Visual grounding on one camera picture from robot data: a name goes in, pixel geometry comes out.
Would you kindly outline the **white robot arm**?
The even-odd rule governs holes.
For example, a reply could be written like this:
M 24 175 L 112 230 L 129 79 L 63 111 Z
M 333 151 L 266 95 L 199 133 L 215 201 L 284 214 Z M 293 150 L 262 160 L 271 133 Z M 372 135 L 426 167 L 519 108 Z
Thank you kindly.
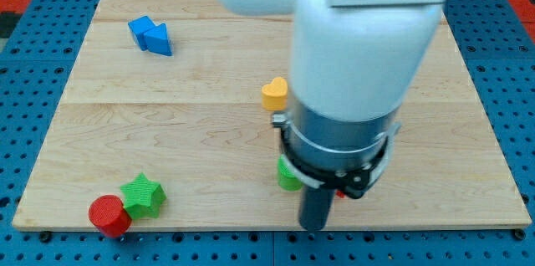
M 359 198 L 384 171 L 395 114 L 444 0 L 219 0 L 246 16 L 293 16 L 288 102 L 273 115 L 290 171 Z

